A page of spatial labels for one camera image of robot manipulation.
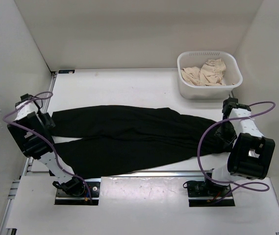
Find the black trousers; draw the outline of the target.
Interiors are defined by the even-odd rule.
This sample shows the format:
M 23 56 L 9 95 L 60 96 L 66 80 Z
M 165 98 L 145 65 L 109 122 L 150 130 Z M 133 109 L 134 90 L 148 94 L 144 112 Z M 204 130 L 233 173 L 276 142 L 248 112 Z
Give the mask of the black trousers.
M 170 108 L 104 105 L 52 114 L 59 157 L 74 173 L 122 174 L 230 152 L 214 136 L 215 121 Z

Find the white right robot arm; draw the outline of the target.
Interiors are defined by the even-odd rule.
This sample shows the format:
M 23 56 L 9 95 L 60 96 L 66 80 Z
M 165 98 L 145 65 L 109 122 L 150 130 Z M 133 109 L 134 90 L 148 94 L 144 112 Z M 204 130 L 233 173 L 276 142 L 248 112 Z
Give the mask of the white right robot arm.
M 255 125 L 250 106 L 229 97 L 223 101 L 222 113 L 225 122 L 218 127 L 215 136 L 231 151 L 226 165 L 207 173 L 211 179 L 203 182 L 203 191 L 210 196 L 224 190 L 229 182 L 263 180 L 275 149 L 274 140 L 264 137 Z

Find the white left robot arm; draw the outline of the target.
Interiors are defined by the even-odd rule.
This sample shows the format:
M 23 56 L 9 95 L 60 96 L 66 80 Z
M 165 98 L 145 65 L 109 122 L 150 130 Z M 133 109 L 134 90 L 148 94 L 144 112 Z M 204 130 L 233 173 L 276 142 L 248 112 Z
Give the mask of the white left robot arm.
M 82 196 L 87 191 L 84 180 L 58 156 L 51 135 L 54 121 L 42 112 L 43 101 L 52 95 L 52 92 L 42 92 L 21 96 L 15 110 L 5 115 L 3 121 L 23 155 L 41 162 L 55 177 L 54 187 L 67 195 Z

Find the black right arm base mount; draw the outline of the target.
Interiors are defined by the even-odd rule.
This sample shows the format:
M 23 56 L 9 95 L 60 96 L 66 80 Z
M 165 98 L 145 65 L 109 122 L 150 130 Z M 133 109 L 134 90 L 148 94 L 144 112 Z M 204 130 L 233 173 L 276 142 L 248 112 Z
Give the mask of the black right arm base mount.
M 187 181 L 183 184 L 187 190 L 189 207 L 234 207 L 230 185 L 223 186 L 205 181 Z

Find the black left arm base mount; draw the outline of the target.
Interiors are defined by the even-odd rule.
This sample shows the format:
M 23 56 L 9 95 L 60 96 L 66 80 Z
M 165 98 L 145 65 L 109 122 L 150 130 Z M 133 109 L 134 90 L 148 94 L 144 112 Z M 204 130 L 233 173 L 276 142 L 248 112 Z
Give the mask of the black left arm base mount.
M 63 184 L 54 181 L 52 185 L 57 188 L 55 205 L 97 206 L 99 204 L 100 178 L 88 179 L 85 183 L 80 179 L 71 179 Z

